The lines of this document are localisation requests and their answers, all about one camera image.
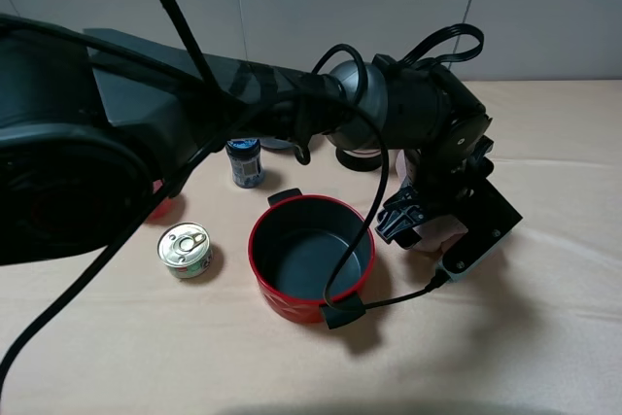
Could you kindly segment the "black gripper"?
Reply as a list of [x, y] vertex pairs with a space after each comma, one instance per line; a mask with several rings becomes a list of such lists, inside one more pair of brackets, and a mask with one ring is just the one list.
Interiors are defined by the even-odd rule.
[[451, 91], [448, 96], [452, 104], [448, 121], [413, 157], [415, 190], [400, 188], [377, 214], [375, 230], [385, 243], [419, 243], [422, 237], [415, 228], [424, 221], [421, 206], [428, 214], [444, 214], [470, 191], [468, 160], [492, 119], [469, 90]]

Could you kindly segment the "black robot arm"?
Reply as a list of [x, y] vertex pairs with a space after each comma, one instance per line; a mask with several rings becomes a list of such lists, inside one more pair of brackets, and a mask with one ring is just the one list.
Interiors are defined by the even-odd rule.
[[119, 240], [162, 181], [181, 191], [204, 154], [268, 137], [310, 160], [317, 134], [353, 151], [417, 151], [440, 172], [490, 125], [447, 57], [377, 55], [363, 83], [188, 52], [116, 30], [1, 18], [1, 261], [63, 259]]

